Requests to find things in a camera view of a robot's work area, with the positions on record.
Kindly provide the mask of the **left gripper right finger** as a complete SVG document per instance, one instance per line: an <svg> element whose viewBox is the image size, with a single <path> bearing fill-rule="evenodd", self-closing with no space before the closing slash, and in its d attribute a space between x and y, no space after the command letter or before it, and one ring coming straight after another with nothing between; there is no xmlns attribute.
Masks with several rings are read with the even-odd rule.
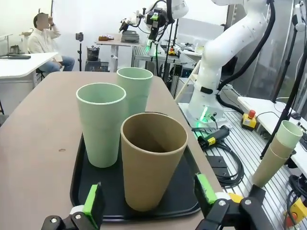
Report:
<svg viewBox="0 0 307 230"><path fill-rule="evenodd" d="M252 215L243 206L243 200L235 202L227 193L218 198L204 174L194 176L194 194L204 219L198 230L221 230L233 227L236 230L257 230Z"/></svg>

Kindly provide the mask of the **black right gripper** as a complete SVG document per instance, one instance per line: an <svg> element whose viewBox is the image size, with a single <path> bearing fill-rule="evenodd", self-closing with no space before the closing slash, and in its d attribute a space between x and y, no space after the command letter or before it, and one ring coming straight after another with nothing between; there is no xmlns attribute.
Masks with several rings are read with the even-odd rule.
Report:
<svg viewBox="0 0 307 230"><path fill-rule="evenodd" d="M147 41L147 51L151 48L156 48L156 38L159 33L159 29L166 24L166 11L162 8L154 8L146 15L145 24L150 28L150 34Z"/></svg>

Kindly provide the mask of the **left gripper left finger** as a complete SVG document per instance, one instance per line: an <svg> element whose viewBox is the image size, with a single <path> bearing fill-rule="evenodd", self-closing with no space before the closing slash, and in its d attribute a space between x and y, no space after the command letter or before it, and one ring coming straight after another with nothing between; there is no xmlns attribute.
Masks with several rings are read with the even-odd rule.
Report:
<svg viewBox="0 0 307 230"><path fill-rule="evenodd" d="M74 206L62 219L52 215L45 218L42 230L98 230L103 222L105 200L100 183L91 186L85 204Z"/></svg>

